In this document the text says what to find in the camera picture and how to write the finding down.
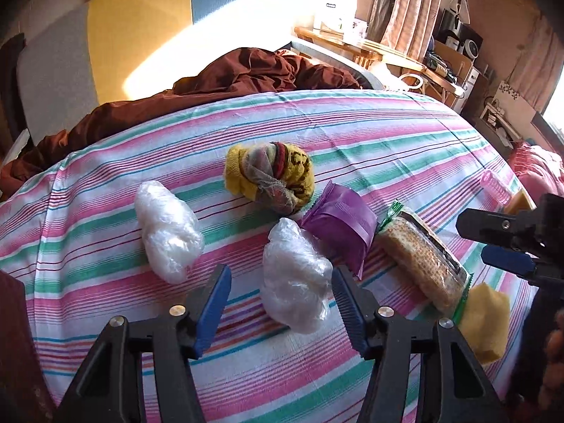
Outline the yellow knitted sock bundle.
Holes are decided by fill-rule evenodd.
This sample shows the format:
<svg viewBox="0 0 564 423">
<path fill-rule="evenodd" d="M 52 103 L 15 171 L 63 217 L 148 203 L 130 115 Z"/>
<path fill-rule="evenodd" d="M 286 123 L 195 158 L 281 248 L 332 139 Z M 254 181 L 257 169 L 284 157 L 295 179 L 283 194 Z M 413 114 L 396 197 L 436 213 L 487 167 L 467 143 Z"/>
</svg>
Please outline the yellow knitted sock bundle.
<svg viewBox="0 0 564 423">
<path fill-rule="evenodd" d="M 300 147 L 280 141 L 227 151 L 225 186 L 280 215 L 298 212 L 314 195 L 314 164 Z"/>
</svg>

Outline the pink beige curtain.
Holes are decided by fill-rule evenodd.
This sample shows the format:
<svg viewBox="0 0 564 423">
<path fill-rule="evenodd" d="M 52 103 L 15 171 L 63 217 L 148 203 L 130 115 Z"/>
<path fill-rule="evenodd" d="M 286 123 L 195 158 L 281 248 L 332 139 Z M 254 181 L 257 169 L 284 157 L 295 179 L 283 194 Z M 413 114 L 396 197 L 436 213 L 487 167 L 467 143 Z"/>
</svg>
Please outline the pink beige curtain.
<svg viewBox="0 0 564 423">
<path fill-rule="evenodd" d="M 421 60 L 440 5 L 441 0 L 374 0 L 367 38 Z"/>
</svg>

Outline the maroon brown blanket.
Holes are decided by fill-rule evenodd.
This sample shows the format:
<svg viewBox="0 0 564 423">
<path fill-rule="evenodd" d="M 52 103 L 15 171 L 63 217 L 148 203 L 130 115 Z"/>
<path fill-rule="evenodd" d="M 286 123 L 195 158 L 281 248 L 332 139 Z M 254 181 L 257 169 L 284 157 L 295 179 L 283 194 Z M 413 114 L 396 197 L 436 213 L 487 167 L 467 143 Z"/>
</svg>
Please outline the maroon brown blanket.
<svg viewBox="0 0 564 423">
<path fill-rule="evenodd" d="M 180 78 L 170 89 L 152 97 L 107 102 L 71 130 L 45 136 L 1 169 L 1 200 L 5 202 L 27 180 L 71 153 L 157 117 L 250 94 L 360 87 L 348 71 L 314 64 L 288 50 L 238 48 L 212 61 L 200 74 Z"/>
</svg>

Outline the gold metal tin box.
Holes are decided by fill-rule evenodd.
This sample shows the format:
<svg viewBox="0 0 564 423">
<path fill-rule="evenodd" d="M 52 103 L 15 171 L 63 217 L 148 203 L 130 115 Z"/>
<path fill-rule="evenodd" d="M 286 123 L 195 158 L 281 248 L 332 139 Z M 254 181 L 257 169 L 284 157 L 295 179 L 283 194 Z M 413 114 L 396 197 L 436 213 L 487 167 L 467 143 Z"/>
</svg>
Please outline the gold metal tin box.
<svg viewBox="0 0 564 423">
<path fill-rule="evenodd" d="M 51 422 L 55 403 L 31 338 L 25 288 L 1 274 L 1 420 Z"/>
</svg>

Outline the wooden side table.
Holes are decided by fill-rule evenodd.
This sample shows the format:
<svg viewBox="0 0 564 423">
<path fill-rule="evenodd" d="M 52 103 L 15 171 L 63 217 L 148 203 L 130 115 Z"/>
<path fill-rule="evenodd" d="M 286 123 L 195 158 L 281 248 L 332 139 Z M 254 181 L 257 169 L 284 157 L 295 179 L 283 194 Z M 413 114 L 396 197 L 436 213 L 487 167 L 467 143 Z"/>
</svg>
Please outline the wooden side table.
<svg viewBox="0 0 564 423">
<path fill-rule="evenodd" d="M 411 73 L 421 74 L 432 85 L 436 85 L 441 89 L 439 91 L 441 98 L 446 98 L 447 94 L 452 94 L 454 97 L 462 97 L 464 95 L 465 90 L 455 82 L 449 82 L 426 65 L 423 65 L 423 63 L 374 41 L 361 40 L 347 43 L 342 35 L 320 30 L 309 30 L 304 27 L 295 27 L 294 32 L 303 39 L 322 41 L 342 51 L 347 51 L 353 55 L 354 61 L 364 68 L 370 67 L 375 62 L 383 62 L 386 65 L 407 69 Z"/>
</svg>

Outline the grey yellow blue headboard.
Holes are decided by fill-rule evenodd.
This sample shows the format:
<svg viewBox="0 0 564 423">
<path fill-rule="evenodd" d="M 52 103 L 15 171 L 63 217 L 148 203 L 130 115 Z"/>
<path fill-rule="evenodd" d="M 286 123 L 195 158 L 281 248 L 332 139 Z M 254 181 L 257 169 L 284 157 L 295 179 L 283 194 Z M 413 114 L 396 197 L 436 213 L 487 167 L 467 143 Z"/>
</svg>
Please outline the grey yellow blue headboard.
<svg viewBox="0 0 564 423">
<path fill-rule="evenodd" d="M 31 141 L 106 102 L 150 97 L 236 48 L 290 40 L 280 0 L 91 0 L 29 40 L 17 84 Z"/>
</svg>

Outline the striped pink green bedsheet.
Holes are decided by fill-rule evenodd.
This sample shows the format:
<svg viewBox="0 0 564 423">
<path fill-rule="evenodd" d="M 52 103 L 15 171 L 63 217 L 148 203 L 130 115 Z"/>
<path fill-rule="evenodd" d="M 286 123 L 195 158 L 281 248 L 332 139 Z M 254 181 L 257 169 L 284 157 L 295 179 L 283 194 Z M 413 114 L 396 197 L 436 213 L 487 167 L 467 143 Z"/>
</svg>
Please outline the striped pink green bedsheet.
<svg viewBox="0 0 564 423">
<path fill-rule="evenodd" d="M 281 217 L 298 223 L 327 189 L 354 191 L 384 219 L 416 213 L 473 284 L 509 302 L 509 338 L 486 367 L 509 390 L 534 291 L 461 238 L 467 208 L 493 210 L 482 178 L 520 182 L 463 117 L 419 94 L 301 91 L 232 98 L 158 117 L 75 150 L 1 206 L 1 268 L 24 287 L 31 341 L 60 402 L 115 315 L 180 303 L 216 264 L 232 287 L 211 347 L 191 363 L 210 422 L 352 422 L 371 365 L 353 350 L 323 273 L 264 308 L 263 253 Z"/>
</svg>

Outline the white plastic bag bundle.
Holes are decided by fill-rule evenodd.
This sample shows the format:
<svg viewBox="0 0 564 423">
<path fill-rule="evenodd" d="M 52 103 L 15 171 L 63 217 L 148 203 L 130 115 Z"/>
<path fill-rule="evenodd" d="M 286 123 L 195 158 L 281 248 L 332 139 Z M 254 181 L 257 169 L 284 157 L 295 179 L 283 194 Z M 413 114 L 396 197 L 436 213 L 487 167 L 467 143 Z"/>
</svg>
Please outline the white plastic bag bundle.
<svg viewBox="0 0 564 423">
<path fill-rule="evenodd" d="M 204 251 L 194 212 L 157 180 L 139 186 L 134 208 L 150 268 L 168 284 L 183 283 Z"/>
<path fill-rule="evenodd" d="M 329 314 L 333 265 L 317 239 L 289 218 L 270 229 L 268 240 L 260 277 L 263 308 L 294 332 L 312 334 Z"/>
</svg>

